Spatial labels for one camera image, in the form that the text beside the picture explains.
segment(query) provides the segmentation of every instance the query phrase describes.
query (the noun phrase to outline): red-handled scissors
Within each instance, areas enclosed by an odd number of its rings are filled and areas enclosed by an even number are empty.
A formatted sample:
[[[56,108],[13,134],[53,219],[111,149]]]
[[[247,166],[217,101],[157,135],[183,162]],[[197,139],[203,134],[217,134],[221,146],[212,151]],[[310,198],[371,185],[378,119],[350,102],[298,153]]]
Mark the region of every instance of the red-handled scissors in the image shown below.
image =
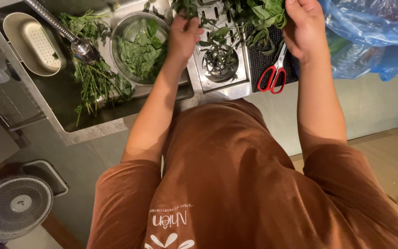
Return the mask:
[[[284,45],[282,46],[282,49],[280,50],[279,56],[277,57],[276,63],[274,63],[274,65],[268,67],[267,69],[265,69],[265,71],[263,71],[263,74],[260,77],[259,82],[257,82],[257,89],[259,89],[262,92],[266,92],[266,91],[270,90],[271,93],[273,93],[273,94],[282,92],[282,90],[284,89],[284,86],[285,86],[285,81],[287,80],[287,73],[284,68],[284,58],[285,58],[286,53],[287,53],[287,46],[284,43]],[[264,89],[262,89],[260,87],[260,83],[261,83],[263,77],[265,76],[265,74],[269,70],[271,70],[271,74],[268,79],[268,84]],[[280,90],[275,92],[274,86],[276,85],[276,82],[277,82],[277,79],[279,78],[280,73],[284,74],[284,82],[282,82],[282,86],[280,87]]]

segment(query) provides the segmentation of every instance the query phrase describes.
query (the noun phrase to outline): plastic bag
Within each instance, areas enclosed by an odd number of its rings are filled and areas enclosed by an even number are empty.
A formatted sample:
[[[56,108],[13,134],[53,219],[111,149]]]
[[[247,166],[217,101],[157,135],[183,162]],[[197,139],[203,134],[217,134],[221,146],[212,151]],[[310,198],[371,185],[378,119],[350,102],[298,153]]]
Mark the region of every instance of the plastic bag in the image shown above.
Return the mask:
[[[319,0],[334,78],[398,75],[397,0]]]

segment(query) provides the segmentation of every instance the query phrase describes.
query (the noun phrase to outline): metal colander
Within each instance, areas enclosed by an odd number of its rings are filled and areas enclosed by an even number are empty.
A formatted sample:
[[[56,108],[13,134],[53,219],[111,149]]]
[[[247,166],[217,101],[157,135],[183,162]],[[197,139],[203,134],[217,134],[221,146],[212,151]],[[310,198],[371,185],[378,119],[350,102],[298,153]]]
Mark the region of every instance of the metal colander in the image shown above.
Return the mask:
[[[149,20],[156,20],[158,22],[158,31],[156,37],[164,43],[169,36],[170,27],[161,18],[146,12],[139,12],[126,15],[114,27],[110,38],[110,55],[114,65],[118,68],[122,76],[128,81],[138,86],[152,86],[154,81],[143,79],[134,75],[128,70],[128,67],[121,62],[120,58],[120,44],[119,39],[134,42],[135,38],[142,34],[147,29]]]

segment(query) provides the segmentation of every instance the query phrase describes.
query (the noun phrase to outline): left hand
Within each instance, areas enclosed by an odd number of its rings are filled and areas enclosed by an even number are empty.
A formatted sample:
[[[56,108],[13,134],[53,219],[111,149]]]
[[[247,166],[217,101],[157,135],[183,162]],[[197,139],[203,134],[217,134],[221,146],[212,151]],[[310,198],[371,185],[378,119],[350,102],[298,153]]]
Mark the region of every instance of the left hand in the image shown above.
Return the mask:
[[[184,68],[195,50],[196,42],[200,41],[199,36],[204,33],[203,28],[199,28],[199,23],[197,17],[186,20],[179,14],[171,26],[167,58],[180,60]]]

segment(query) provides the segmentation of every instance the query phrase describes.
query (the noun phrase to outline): electric fan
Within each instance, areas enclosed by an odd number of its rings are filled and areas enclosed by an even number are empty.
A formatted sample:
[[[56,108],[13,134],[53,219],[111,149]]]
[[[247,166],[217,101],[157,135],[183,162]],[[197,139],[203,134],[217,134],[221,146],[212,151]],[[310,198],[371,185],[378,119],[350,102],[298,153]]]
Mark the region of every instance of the electric fan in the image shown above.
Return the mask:
[[[34,176],[0,181],[0,242],[31,232],[47,217],[53,202],[49,185]]]

